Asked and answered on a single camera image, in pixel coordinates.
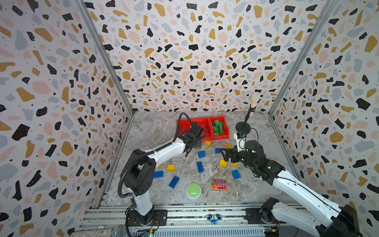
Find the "dark green long brick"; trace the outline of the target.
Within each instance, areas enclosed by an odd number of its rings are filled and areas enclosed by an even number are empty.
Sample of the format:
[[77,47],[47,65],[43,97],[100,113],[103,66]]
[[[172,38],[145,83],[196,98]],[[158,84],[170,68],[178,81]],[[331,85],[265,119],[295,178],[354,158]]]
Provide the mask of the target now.
[[215,136],[219,136],[219,128],[216,125],[213,126],[213,131]]

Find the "yellow square brick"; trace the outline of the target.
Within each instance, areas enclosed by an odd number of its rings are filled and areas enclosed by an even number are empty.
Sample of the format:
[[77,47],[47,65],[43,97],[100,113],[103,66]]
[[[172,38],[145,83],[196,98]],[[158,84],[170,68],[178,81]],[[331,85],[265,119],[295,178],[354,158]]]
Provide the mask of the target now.
[[175,171],[175,165],[168,165],[166,169],[168,172],[174,172]]
[[220,160],[220,162],[219,162],[219,166],[220,166],[220,167],[227,167],[227,162],[224,161],[224,160]]

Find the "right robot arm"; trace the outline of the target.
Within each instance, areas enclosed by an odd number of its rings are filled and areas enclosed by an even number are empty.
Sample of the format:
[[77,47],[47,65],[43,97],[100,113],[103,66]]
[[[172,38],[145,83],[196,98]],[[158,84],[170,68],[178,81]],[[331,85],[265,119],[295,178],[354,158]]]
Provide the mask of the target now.
[[285,222],[314,237],[358,237],[360,235],[356,210],[340,206],[299,181],[284,166],[269,160],[256,140],[245,142],[241,149],[222,148],[226,162],[242,163],[255,177],[280,189],[297,201],[306,211],[292,208],[275,198],[261,206],[261,219],[266,223]]

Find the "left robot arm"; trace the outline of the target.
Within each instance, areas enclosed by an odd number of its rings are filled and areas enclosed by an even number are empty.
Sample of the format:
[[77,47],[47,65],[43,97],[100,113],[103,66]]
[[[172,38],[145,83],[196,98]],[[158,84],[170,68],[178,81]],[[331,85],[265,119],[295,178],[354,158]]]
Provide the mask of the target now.
[[154,205],[149,189],[156,167],[182,153],[189,152],[206,136],[206,130],[182,112],[179,115],[174,137],[162,145],[142,151],[134,150],[124,166],[117,186],[120,198],[130,197],[132,208],[141,217],[151,216]]

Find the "left red bin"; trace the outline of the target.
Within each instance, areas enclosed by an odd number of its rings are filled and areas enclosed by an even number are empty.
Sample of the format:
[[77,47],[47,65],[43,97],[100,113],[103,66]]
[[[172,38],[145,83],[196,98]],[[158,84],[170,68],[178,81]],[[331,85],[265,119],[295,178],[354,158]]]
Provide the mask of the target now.
[[175,135],[174,135],[174,138],[178,138],[180,136],[181,133],[185,132],[185,131],[188,131],[190,130],[191,128],[191,123],[192,121],[191,120],[188,120],[188,119],[183,119],[181,118],[180,120],[176,120],[176,130],[175,130]]

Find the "red bin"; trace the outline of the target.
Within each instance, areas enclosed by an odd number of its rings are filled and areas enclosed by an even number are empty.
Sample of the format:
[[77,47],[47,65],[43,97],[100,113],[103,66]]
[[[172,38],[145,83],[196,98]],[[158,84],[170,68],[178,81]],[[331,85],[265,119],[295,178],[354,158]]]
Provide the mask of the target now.
[[209,117],[193,118],[191,121],[196,122],[204,129],[201,135],[201,137],[203,137],[202,141],[212,141],[213,132],[211,131],[211,126],[209,125]]
[[191,123],[192,121],[191,120],[188,120],[188,119],[183,119],[181,118],[180,120],[176,120],[176,130],[175,130],[175,135],[174,135],[174,138],[178,138],[180,136],[181,133],[185,132],[185,131],[188,131],[190,130],[191,128]]
[[[215,116],[215,117],[209,117],[209,125],[211,126],[211,131],[213,132],[212,141],[215,140],[225,140],[230,138],[230,131],[229,126],[227,124],[226,118],[224,116]],[[223,135],[215,136],[213,131],[213,126],[215,126],[215,120],[219,120],[223,123]]]

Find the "middle red bin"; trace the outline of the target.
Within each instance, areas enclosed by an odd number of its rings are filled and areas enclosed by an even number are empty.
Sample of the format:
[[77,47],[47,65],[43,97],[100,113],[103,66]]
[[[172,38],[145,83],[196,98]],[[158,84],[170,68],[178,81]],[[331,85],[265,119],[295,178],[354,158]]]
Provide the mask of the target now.
[[202,141],[212,141],[213,132],[211,131],[211,126],[209,125],[209,117],[193,118],[191,121],[196,122],[204,129],[201,135],[201,137],[203,137]]

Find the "blue square brick front right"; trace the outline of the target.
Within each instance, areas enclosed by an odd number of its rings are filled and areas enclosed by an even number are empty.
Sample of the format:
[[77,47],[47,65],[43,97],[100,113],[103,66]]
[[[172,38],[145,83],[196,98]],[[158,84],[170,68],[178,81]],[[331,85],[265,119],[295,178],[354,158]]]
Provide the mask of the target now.
[[240,178],[240,173],[238,170],[233,170],[232,171],[232,176],[233,176],[233,179],[239,179]]

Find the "right red bin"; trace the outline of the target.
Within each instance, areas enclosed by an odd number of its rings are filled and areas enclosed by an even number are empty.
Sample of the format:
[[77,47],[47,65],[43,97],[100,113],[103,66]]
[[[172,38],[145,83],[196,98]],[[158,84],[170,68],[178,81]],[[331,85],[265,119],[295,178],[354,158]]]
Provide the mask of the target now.
[[[215,116],[215,117],[209,117],[209,125],[211,126],[211,131],[213,132],[212,141],[215,140],[225,140],[230,138],[230,131],[229,126],[227,124],[226,118],[224,116]],[[215,120],[219,120],[223,123],[223,135],[215,136],[213,131],[213,126],[215,126]]]

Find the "colourful card box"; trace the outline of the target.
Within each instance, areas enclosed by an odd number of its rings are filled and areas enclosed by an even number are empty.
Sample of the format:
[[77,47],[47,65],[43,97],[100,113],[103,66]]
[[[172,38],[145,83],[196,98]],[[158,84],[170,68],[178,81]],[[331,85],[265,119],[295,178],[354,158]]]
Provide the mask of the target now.
[[227,191],[228,190],[227,181],[224,179],[212,179],[211,189],[213,191]]

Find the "blue long brick centre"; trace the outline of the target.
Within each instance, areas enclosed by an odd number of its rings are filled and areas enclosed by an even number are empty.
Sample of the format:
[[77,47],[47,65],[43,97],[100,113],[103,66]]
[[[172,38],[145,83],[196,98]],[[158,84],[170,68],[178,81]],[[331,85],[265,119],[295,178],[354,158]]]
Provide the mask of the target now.
[[198,173],[204,173],[204,168],[203,168],[202,162],[197,162],[196,165],[197,165]]

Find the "blue long brick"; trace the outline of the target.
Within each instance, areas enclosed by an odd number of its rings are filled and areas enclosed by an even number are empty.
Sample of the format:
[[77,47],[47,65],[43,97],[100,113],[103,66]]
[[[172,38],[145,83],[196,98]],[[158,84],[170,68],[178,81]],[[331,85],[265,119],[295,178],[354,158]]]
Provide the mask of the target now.
[[197,165],[198,173],[204,173],[204,168],[203,168],[202,162],[197,162],[196,165]]
[[171,187],[172,189],[175,189],[175,187],[179,183],[179,180],[180,180],[179,177],[174,176],[171,182],[169,183],[169,187]]

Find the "blue long brick front left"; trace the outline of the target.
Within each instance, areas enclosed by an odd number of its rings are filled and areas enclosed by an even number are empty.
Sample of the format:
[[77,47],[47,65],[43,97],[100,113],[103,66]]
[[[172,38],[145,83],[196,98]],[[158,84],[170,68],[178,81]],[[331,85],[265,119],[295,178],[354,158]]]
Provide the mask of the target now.
[[169,187],[171,187],[172,189],[175,189],[175,187],[179,183],[179,180],[180,180],[179,177],[174,176],[171,182],[169,183]]

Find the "blue clip on rail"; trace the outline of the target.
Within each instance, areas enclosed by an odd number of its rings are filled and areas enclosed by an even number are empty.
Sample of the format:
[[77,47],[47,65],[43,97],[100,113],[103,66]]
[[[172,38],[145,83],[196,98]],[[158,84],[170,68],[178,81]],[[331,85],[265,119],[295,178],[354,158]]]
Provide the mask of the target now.
[[207,214],[206,219],[211,223],[211,225],[216,225],[220,220],[223,219],[221,214]]

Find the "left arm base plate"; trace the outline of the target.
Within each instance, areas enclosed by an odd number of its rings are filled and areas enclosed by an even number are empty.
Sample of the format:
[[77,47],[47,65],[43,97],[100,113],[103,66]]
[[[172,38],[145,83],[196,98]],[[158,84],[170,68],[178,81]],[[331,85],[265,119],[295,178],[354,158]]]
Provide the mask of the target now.
[[168,210],[154,210],[148,212],[143,216],[136,210],[129,209],[125,211],[126,221],[128,227],[148,227],[148,226],[166,226]]

